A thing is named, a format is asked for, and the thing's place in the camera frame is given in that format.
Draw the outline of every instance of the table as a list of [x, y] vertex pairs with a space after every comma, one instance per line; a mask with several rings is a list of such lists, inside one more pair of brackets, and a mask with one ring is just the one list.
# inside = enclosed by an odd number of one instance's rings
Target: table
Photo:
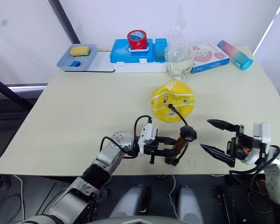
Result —
[[[247, 47], [239, 49], [252, 57]], [[0, 158], [0, 174], [81, 175], [98, 155], [104, 136], [118, 130], [132, 133], [140, 115], [152, 115], [151, 93], [168, 80], [166, 72], [57, 72]], [[248, 135], [252, 135], [254, 122], [268, 121], [272, 144], [280, 146], [280, 97], [256, 61], [245, 71], [230, 63], [196, 73], [186, 83], [196, 97], [186, 120], [198, 138], [180, 163], [173, 167], [156, 157], [151, 165], [149, 156], [139, 156], [123, 160], [114, 175], [227, 174], [230, 168], [199, 143], [225, 150], [234, 134], [214, 128], [207, 119], [243, 124]], [[144, 119], [138, 123], [138, 133], [145, 123]], [[158, 135], [175, 139], [183, 125], [168, 124], [155, 116], [153, 124], [159, 128]], [[235, 169], [251, 167], [237, 161]]]

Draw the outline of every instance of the dark floor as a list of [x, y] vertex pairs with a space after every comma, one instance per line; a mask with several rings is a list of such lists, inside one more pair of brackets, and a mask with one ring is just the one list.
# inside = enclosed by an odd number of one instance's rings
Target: dark floor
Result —
[[[0, 100], [0, 156], [4, 152], [10, 139], [22, 124], [27, 113], [21, 108], [13, 105], [10, 101]], [[13, 194], [20, 194], [20, 181], [13, 176], [0, 176], [1, 179], [10, 180], [11, 186], [7, 190], [0, 189], [0, 202]], [[24, 182], [23, 196], [25, 201], [25, 217], [42, 213], [49, 202], [69, 183], [52, 180], [38, 176], [20, 176]], [[231, 194], [234, 199], [234, 211], [237, 223], [270, 223], [273, 224], [273, 212], [262, 214], [256, 212], [247, 201], [248, 191], [240, 185], [226, 184], [230, 183], [228, 176], [210, 176], [210, 175], [175, 175], [176, 188], [175, 194], [182, 185], [188, 185], [195, 192], [201, 206], [205, 224], [224, 224], [225, 219], [223, 206], [217, 197], [219, 194]], [[164, 178], [158, 178], [154, 175], [149, 176], [114, 176], [111, 181], [104, 186], [107, 191], [107, 197], [101, 199], [98, 203], [98, 209], [94, 213], [93, 221], [107, 218], [117, 201], [131, 187], [138, 184], [148, 186], [152, 191], [152, 197], [147, 215], [175, 217], [173, 208], [170, 204], [168, 193], [171, 191], [174, 180], [171, 175]], [[270, 205], [259, 196], [251, 197], [253, 205], [258, 210], [266, 211]], [[10, 221], [10, 218], [16, 213], [20, 206], [18, 196], [0, 203], [0, 224]], [[12, 220], [22, 220], [20, 213]]]

